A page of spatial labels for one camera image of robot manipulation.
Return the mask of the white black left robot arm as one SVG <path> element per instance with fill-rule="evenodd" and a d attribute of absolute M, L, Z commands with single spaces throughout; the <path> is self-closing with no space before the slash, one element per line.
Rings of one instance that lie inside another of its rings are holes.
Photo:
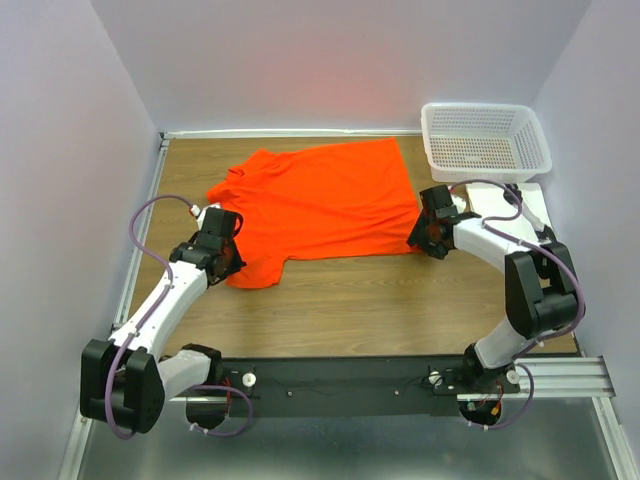
<path fill-rule="evenodd" d="M 236 245 L 241 214 L 208 206 L 197 230 L 174 248 L 165 272 L 134 315 L 106 340 L 91 340 L 81 354 L 80 400 L 83 416 L 105 422 L 127 440 L 148 432 L 165 403 L 194 388 L 201 395 L 227 383 L 222 355 L 188 344 L 177 354 L 162 353 L 183 316 L 209 288 L 245 265 Z"/>

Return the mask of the orange t shirt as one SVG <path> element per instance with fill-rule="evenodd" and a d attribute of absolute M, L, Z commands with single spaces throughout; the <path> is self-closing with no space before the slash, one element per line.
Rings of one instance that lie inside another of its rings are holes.
<path fill-rule="evenodd" d="M 246 265 L 226 283 L 279 283 L 288 260 L 402 255 L 420 208 L 394 138 L 273 153 L 261 149 L 210 188 L 211 204 L 242 215 Z"/>

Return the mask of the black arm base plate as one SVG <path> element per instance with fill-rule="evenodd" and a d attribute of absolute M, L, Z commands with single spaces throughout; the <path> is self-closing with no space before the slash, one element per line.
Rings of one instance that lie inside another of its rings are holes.
<path fill-rule="evenodd" d="M 520 390 L 511 367 L 467 379 L 459 355 L 232 358 L 223 366 L 222 381 L 233 392 L 188 390 L 188 422 L 222 431 L 248 416 L 471 414 L 494 424 L 494 405 Z"/>

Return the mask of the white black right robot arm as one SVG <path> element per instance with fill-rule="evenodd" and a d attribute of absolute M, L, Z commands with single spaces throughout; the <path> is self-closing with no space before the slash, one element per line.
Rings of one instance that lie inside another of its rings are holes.
<path fill-rule="evenodd" d="M 523 201 L 506 185 L 491 182 L 511 197 L 511 216 L 460 212 L 454 186 L 438 185 L 420 192 L 422 211 L 407 239 L 410 247 L 443 260 L 449 252 L 467 252 L 504 275 L 505 318 L 463 354 L 459 378 L 480 392 L 505 374 L 513 362 L 535 345 L 571 333 L 586 313 L 584 293 L 568 248 L 550 237 L 530 242 L 494 226 L 524 214 Z"/>

